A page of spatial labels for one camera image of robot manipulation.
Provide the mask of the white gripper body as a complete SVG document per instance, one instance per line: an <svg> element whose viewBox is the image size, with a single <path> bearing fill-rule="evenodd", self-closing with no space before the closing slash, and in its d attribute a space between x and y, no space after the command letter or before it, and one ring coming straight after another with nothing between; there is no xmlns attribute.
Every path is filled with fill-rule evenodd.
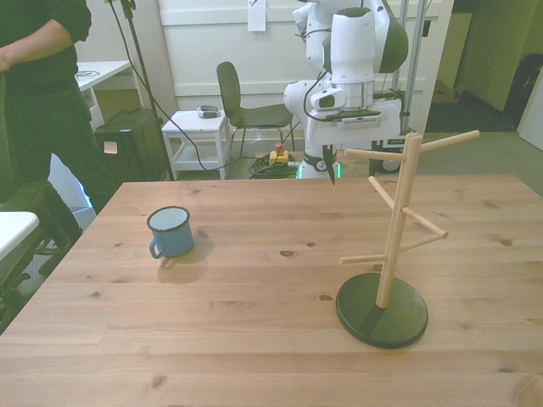
<svg viewBox="0 0 543 407"><path fill-rule="evenodd" d="M399 99L381 100L371 110L377 115L347 117L341 121L320 121L309 118L305 127L305 140L313 146L359 143L395 139L400 135Z"/></svg>

